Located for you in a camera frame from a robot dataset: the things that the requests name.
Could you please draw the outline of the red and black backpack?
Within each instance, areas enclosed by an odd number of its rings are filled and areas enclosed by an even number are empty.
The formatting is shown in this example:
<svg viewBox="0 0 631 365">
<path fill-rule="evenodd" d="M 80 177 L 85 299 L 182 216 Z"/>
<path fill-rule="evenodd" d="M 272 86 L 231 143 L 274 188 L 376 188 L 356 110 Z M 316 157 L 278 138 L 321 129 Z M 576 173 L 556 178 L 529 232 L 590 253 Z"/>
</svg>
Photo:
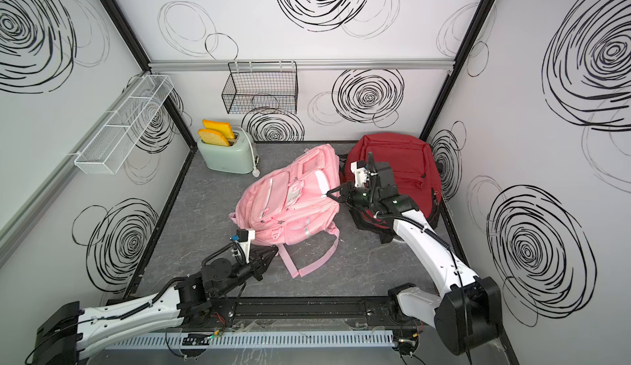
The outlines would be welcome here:
<svg viewBox="0 0 631 365">
<path fill-rule="evenodd" d="M 390 243 L 397 236 L 394 233 L 394 230 L 387 226 L 386 222 L 382 220 L 378 220 L 373 215 L 370 215 L 369 210 L 349 207 L 349 212 L 356 227 L 359 230 L 371 231 L 373 233 L 377 233 L 380 237 L 381 243 Z M 440 211 L 437 207 L 432 209 L 429 217 L 425 217 L 428 224 L 434 230 L 438 225 Z M 442 245 L 449 246 L 441 237 L 439 237 L 436 233 L 431 233 L 430 236 L 441 243 Z"/>
</svg>

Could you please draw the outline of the pink backpack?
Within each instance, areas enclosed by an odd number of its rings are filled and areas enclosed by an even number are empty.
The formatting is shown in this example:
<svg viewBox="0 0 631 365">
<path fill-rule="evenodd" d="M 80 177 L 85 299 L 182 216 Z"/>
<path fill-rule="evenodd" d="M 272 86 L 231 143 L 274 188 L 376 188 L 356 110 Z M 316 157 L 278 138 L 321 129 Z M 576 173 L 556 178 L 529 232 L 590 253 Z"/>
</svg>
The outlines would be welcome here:
<svg viewBox="0 0 631 365">
<path fill-rule="evenodd" d="M 243 193 L 230 220 L 242 230 L 253 230 L 253 243 L 276 246 L 293 278 L 319 269 L 335 254 L 339 228 L 334 222 L 340 205 L 327 196 L 340 185 L 339 157 L 333 146 L 323 144 L 305 151 L 285 168 L 251 184 Z M 298 269 L 287 246 L 325 232 L 335 237 L 331 248 L 313 263 Z"/>
</svg>

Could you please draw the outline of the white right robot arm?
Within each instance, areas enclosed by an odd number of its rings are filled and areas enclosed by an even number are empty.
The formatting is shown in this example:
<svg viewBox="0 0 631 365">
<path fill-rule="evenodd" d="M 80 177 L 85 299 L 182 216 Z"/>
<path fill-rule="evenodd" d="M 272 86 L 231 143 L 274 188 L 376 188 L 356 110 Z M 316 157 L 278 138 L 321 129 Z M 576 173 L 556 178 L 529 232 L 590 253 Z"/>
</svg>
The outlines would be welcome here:
<svg viewBox="0 0 631 365">
<path fill-rule="evenodd" d="M 437 236 L 420 207 L 399 193 L 386 162 L 372 156 L 351 163 L 353 181 L 328 191 L 329 198 L 388 224 L 425 267 L 436 294 L 417 287 L 396 293 L 400 312 L 436 329 L 445 347 L 460 355 L 498 339 L 504 332 L 501 290 L 481 278 Z"/>
</svg>

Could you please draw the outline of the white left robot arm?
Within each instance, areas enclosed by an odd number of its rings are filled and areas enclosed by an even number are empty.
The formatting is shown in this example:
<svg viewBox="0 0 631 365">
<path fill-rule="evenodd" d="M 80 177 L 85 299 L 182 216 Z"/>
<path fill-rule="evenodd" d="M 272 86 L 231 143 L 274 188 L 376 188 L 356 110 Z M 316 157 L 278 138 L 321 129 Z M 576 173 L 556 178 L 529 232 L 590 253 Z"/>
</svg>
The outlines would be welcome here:
<svg viewBox="0 0 631 365">
<path fill-rule="evenodd" d="M 170 279 L 157 293 L 103 307 L 60 307 L 36 333 L 27 364 L 80 364 L 105 347 L 148 332 L 217 320 L 220 330 L 228 314 L 219 309 L 234 289 L 250 279 L 262 280 L 279 247 L 245 251 L 230 241 L 200 264 L 200 271 Z"/>
</svg>

